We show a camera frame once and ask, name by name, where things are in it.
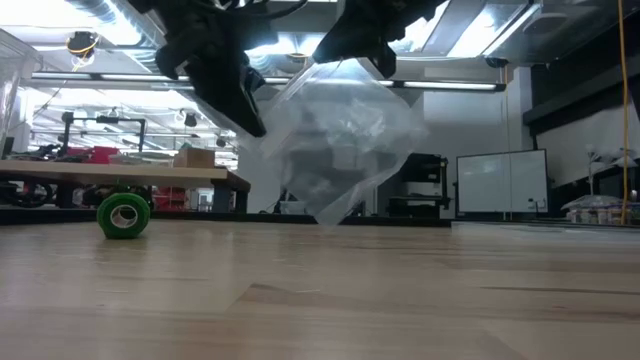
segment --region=wooden floor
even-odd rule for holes
[[[640,359],[640,234],[0,228],[2,359]]]

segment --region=green tape roll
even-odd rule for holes
[[[151,209],[135,194],[114,194],[98,207],[98,224],[108,239],[134,239],[147,227]]]

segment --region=ceiling duct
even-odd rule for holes
[[[100,20],[105,25],[132,26],[140,34],[140,48],[159,48],[164,44],[164,35],[149,18],[135,11],[128,1],[121,0],[66,0],[76,9]],[[158,73],[155,52],[128,51],[127,55],[147,68]]]

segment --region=cardboard box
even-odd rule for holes
[[[216,152],[212,150],[181,149],[173,159],[173,167],[212,169],[216,165]]]

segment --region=whiteboard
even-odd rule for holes
[[[459,157],[458,207],[463,213],[547,212],[546,152]]]

